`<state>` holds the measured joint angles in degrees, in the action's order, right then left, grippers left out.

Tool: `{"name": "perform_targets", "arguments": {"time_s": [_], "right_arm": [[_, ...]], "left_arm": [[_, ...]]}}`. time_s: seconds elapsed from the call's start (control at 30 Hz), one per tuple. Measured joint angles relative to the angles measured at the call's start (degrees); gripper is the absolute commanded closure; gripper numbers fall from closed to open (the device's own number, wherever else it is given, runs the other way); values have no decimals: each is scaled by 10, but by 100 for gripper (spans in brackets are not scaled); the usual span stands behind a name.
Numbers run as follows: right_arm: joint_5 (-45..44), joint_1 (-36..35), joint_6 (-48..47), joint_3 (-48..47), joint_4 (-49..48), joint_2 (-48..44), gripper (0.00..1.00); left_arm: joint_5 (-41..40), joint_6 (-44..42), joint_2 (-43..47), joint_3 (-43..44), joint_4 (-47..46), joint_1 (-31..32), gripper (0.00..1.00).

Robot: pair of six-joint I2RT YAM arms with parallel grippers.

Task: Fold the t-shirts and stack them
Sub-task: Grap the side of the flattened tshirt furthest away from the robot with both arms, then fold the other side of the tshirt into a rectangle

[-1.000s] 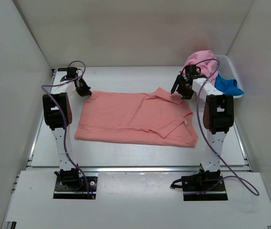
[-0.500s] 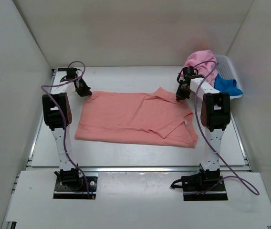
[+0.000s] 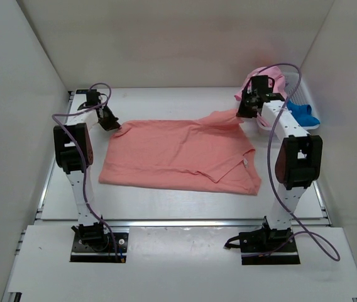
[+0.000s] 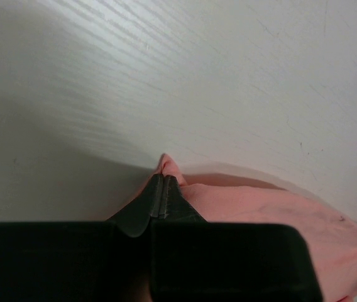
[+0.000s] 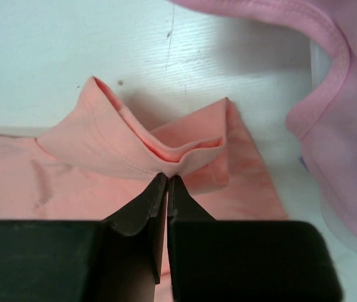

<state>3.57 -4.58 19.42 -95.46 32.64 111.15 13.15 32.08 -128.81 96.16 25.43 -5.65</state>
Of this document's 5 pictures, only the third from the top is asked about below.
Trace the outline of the salmon pink t shirt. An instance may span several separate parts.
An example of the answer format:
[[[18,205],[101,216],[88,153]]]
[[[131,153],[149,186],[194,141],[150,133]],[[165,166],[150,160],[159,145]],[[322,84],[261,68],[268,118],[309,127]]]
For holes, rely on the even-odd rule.
[[[109,139],[99,182],[256,196],[256,150],[237,111],[198,120],[131,120]]]

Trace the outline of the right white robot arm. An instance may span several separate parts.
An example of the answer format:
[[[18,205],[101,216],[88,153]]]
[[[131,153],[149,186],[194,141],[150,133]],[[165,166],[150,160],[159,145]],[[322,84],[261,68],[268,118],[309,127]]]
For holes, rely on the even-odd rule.
[[[275,202],[264,217],[261,229],[250,234],[248,243],[273,252],[291,234],[294,211],[308,187],[319,177],[322,139],[302,128],[280,93],[273,91],[275,80],[267,75],[251,77],[241,92],[237,115],[242,118],[261,116],[271,127],[270,137],[277,137],[281,146],[274,165],[268,165]]]

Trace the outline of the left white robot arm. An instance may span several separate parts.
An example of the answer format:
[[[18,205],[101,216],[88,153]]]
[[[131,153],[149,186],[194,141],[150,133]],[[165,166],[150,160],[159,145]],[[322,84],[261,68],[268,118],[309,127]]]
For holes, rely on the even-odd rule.
[[[85,101],[75,113],[52,115],[55,160],[72,187],[78,213],[78,225],[72,230],[78,240],[96,252],[115,243],[113,232],[94,210],[91,166],[94,152],[89,132],[95,125],[104,131],[117,130],[118,118],[108,107],[112,92],[103,94],[94,87],[82,91]]]

